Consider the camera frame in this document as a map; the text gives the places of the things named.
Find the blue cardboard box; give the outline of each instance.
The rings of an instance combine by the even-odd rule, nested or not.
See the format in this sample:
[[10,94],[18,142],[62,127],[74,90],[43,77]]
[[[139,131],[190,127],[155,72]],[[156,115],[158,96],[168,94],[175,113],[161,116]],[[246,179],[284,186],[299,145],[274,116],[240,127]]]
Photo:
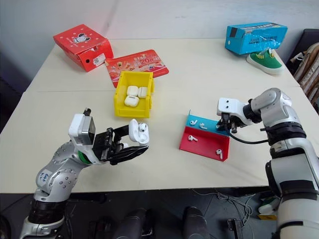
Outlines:
[[225,48],[237,54],[277,49],[283,42],[287,27],[272,22],[259,22],[227,27]]

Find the yellow plastic bin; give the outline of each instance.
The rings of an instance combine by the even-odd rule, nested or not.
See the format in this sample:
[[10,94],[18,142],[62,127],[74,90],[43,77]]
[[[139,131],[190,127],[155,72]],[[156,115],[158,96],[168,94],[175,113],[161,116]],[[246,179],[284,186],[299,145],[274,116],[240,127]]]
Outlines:
[[[140,98],[136,107],[124,105],[128,86],[147,87],[146,98]],[[151,93],[154,92],[153,72],[122,71],[114,95],[115,115],[130,118],[149,118],[152,108]]]

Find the white wall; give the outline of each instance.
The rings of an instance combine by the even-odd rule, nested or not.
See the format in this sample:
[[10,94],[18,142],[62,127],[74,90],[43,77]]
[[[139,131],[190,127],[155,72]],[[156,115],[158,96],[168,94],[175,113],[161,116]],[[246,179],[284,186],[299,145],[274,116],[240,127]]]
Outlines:
[[319,28],[318,0],[0,1],[1,52],[29,80],[52,36],[81,23],[111,39],[223,38],[227,25],[272,21],[288,27],[278,50],[284,61],[304,28]]

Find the green sneaker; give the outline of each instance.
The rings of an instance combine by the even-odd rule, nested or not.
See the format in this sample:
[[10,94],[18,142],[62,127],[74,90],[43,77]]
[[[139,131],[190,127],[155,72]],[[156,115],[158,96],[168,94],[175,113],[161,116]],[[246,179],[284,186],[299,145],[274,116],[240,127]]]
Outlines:
[[280,74],[284,69],[284,66],[277,61],[270,48],[261,52],[250,53],[247,56],[247,61],[268,74]]

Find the red tray section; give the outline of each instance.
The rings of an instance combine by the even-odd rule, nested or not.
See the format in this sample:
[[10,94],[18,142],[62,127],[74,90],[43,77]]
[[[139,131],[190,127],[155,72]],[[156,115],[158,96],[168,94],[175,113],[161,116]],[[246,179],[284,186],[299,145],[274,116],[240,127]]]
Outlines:
[[[198,141],[189,141],[188,136],[190,135],[197,138]],[[219,161],[225,161],[228,158],[229,137],[186,126],[179,149]],[[222,150],[222,160],[216,154],[216,150],[218,149]]]

